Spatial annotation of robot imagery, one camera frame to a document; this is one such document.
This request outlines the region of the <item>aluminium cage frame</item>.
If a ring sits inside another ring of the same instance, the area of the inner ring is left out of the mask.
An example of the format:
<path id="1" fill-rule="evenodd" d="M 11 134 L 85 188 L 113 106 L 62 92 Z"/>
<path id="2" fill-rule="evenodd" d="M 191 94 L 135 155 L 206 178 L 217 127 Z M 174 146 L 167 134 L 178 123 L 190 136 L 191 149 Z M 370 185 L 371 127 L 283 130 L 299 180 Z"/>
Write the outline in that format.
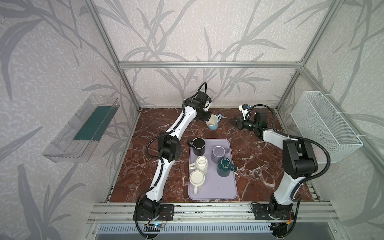
<path id="1" fill-rule="evenodd" d="M 109 51 L 110 56 L 112 57 L 112 63 L 116 67 L 118 74 L 123 78 L 126 88 L 129 93 L 133 96 L 134 100 L 137 101 L 135 94 L 133 93 L 133 87 L 129 84 L 123 69 L 124 68 L 149 68 L 149 69 L 175 69 L 175 68 L 188 68 L 188 69 L 295 69 L 295 74 L 291 78 L 290 83 L 288 84 L 282 98 L 278 102 L 278 108 L 281 107 L 282 102 L 285 101 L 289 92 L 293 89 L 296 84 L 299 75 L 305 77 L 308 83 L 312 88 L 323 94 L 331 106 L 335 107 L 338 110 L 337 114 L 344 118 L 346 123 L 352 128 L 356 134 L 361 134 L 360 130 L 355 123 L 352 121 L 352 116 L 342 112 L 342 107 L 337 103 L 337 101 L 330 95 L 320 82 L 316 80 L 314 75 L 306 68 L 310 57 L 313 55 L 316 47 L 319 45 L 321 38 L 326 34 L 327 29 L 331 26 L 334 18 L 340 12 L 340 9 L 343 5 L 357 6 L 358 2 L 356 1 L 331 1 L 329 10 L 327 11 L 325 18 L 320 24 L 319 29 L 315 33 L 314 38 L 312 39 L 309 48 L 307 49 L 302 60 L 298 62 L 191 62 L 191 61 L 181 61 L 181 62 L 120 62 L 117 58 L 117 55 L 112 47 L 111 40 L 107 34 L 105 27 L 103 26 L 100 11 L 97 9 L 93 1 L 85 1 L 85 8 L 91 14 L 96 27 L 101 34 L 102 40 L 104 41 L 107 50 Z"/>

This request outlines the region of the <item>dark green mug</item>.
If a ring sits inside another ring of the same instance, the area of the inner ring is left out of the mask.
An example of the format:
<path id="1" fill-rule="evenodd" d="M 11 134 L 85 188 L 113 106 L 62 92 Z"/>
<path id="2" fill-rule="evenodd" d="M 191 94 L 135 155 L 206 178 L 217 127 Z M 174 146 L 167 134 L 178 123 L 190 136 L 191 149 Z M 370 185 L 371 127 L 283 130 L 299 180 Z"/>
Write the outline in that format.
<path id="1" fill-rule="evenodd" d="M 231 172 L 236 172 L 238 167 L 234 165 L 228 158 L 222 158 L 218 162 L 217 173 L 220 177 L 228 177 Z"/>

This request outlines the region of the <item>white faceted mug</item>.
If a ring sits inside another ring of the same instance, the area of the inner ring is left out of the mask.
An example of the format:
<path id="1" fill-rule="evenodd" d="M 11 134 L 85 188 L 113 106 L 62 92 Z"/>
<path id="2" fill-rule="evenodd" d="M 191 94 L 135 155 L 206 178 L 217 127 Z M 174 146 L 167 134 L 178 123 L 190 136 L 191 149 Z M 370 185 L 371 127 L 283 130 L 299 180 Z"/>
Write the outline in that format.
<path id="1" fill-rule="evenodd" d="M 189 165 L 190 170 L 197 170 L 203 172 L 203 174 L 208 173 L 209 162 L 205 156 L 199 156 L 197 160 Z"/>

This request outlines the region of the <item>black enamel mug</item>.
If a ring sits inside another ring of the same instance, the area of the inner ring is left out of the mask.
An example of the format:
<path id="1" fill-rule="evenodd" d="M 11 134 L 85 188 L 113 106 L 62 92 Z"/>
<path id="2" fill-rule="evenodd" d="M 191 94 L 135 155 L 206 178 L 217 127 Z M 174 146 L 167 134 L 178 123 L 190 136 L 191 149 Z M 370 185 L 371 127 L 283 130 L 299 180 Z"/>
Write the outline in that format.
<path id="1" fill-rule="evenodd" d="M 192 148 L 192 152 L 196 156 L 203 156 L 206 151 L 206 142 L 203 138 L 195 138 L 188 142 L 188 146 Z"/>

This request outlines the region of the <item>light blue mug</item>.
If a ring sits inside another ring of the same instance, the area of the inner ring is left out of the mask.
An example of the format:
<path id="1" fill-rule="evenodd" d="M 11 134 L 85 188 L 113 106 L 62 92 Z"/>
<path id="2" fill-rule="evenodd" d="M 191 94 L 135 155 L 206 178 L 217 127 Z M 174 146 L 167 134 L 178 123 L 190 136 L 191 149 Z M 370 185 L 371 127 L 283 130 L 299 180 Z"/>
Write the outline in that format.
<path id="1" fill-rule="evenodd" d="M 219 122 L 222 119 L 222 115 L 214 115 L 212 114 L 210 119 L 206 121 L 208 128 L 212 131 L 215 131 L 219 127 Z"/>

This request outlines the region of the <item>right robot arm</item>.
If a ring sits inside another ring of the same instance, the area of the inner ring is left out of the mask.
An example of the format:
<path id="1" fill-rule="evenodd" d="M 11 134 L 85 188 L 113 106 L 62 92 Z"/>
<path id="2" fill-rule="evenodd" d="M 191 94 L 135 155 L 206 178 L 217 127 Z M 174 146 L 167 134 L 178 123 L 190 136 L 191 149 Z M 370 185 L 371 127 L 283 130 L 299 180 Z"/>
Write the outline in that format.
<path id="1" fill-rule="evenodd" d="M 268 114 L 265 112 L 256 111 L 254 119 L 251 120 L 251 113 L 256 107 L 264 107 L 271 112 L 272 117 L 275 116 L 274 111 L 266 105 L 243 104 L 239 106 L 243 116 L 230 119 L 230 123 L 239 130 L 247 129 L 254 132 L 260 140 L 278 147 L 283 152 L 284 176 L 279 187 L 272 194 L 267 208 L 269 215 L 275 217 L 277 214 L 290 211 L 293 203 L 299 202 L 295 196 L 303 183 L 316 179 L 328 171 L 331 156 L 325 147 L 314 140 L 277 130 L 275 120 L 272 127 L 268 127 Z M 318 171 L 318 161 L 313 145 L 321 149 L 326 156 L 326 165 L 317 174 L 314 174 Z"/>

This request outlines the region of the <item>clear acrylic wall shelf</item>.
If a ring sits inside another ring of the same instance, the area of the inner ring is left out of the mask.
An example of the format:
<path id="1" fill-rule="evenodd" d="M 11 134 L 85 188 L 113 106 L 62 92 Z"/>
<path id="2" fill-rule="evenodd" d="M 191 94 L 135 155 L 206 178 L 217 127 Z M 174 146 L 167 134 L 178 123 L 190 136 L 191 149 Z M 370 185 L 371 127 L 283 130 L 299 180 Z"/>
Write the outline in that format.
<path id="1" fill-rule="evenodd" d="M 117 97 L 91 94 L 42 155 L 54 163 L 86 163 L 120 107 Z"/>

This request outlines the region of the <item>cream round mug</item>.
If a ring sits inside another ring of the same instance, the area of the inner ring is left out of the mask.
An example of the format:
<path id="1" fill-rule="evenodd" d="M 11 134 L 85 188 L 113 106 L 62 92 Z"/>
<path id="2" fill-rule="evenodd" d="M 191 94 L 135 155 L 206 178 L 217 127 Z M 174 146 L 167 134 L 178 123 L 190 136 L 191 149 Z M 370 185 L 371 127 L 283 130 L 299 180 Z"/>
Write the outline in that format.
<path id="1" fill-rule="evenodd" d="M 205 174 L 200 170 L 195 170 L 190 174 L 189 181 L 192 184 L 193 193 L 196 195 L 204 187 Z"/>

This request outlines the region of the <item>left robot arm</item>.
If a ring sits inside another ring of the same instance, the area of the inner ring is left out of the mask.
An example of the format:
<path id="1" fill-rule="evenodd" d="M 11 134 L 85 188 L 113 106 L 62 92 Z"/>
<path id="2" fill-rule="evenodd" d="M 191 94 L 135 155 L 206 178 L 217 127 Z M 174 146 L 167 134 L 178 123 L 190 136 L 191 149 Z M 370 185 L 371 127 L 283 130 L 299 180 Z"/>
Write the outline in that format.
<path id="1" fill-rule="evenodd" d="M 169 172 L 176 160 L 182 155 L 181 138 L 193 120 L 208 121 L 212 99 L 207 94 L 208 85 L 202 83 L 198 90 L 182 103 L 182 112 L 174 124 L 164 133 L 150 140 L 146 154 L 158 160 L 154 179 L 148 190 L 139 194 L 137 210 L 152 218 L 157 216 L 163 198 L 163 191 Z"/>

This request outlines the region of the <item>lavender plastic tray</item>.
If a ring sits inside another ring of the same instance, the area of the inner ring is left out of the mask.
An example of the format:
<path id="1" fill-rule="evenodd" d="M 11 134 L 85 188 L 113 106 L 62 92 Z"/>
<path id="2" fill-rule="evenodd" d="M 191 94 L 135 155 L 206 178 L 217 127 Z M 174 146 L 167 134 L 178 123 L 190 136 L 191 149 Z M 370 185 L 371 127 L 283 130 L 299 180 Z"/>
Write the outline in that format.
<path id="1" fill-rule="evenodd" d="M 213 149 L 221 146 L 227 150 L 224 157 L 233 162 L 230 142 L 227 139 L 205 139 L 205 142 L 204 157 L 208 160 L 208 172 L 205 175 L 205 183 L 196 194 L 194 193 L 194 186 L 189 183 L 189 198 L 194 201 L 234 200 L 238 196 L 235 173 L 231 171 L 227 177 L 219 176 L 217 173 L 218 164 L 214 163 L 211 159 Z"/>

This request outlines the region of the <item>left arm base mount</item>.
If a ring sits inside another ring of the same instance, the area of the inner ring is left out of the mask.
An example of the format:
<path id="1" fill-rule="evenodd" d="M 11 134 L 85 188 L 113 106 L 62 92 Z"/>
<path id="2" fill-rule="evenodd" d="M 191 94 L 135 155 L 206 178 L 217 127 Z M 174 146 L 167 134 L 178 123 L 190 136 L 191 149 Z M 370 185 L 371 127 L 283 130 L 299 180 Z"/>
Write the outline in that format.
<path id="1" fill-rule="evenodd" d="M 133 220 L 134 221 L 172 221 L 175 213 L 175 205 L 172 204 L 160 204 L 152 207 L 145 207 L 144 205 L 139 205 L 135 211 Z"/>

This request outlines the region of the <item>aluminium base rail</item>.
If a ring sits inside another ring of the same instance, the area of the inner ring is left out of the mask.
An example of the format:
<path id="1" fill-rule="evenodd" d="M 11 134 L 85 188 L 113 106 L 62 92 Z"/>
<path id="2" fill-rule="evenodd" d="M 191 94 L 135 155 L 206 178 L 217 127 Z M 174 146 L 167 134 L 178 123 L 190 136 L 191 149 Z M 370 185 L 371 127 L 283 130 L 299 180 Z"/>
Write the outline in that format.
<path id="1" fill-rule="evenodd" d="M 247 202 L 180 202 L 172 203 L 171 213 L 160 214 L 169 223 L 250 223 L 255 221 Z M 135 204 L 96 204 L 88 224 L 133 223 Z M 298 222 L 338 222 L 340 219 L 330 202 L 303 202 Z"/>

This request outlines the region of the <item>lavender mug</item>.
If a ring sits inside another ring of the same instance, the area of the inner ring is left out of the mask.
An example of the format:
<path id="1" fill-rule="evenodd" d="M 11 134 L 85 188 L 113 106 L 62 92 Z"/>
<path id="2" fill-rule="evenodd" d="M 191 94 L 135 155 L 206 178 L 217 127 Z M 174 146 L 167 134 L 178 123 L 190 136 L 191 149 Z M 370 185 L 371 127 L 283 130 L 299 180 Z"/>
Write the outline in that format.
<path id="1" fill-rule="evenodd" d="M 215 146 L 212 151 L 211 159 L 213 163 L 218 164 L 222 158 L 225 158 L 225 155 L 228 154 L 231 150 L 224 148 L 222 146 Z"/>

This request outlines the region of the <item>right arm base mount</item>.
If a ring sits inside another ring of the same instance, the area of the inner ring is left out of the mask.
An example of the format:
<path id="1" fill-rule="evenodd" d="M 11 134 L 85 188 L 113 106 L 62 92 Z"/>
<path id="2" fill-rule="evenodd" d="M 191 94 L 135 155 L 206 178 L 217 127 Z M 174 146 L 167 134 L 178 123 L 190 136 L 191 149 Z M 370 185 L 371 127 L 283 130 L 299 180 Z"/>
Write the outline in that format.
<path id="1" fill-rule="evenodd" d="M 274 203 L 251 203 L 255 220 L 289 220 L 292 218 L 293 204 L 278 205 Z"/>

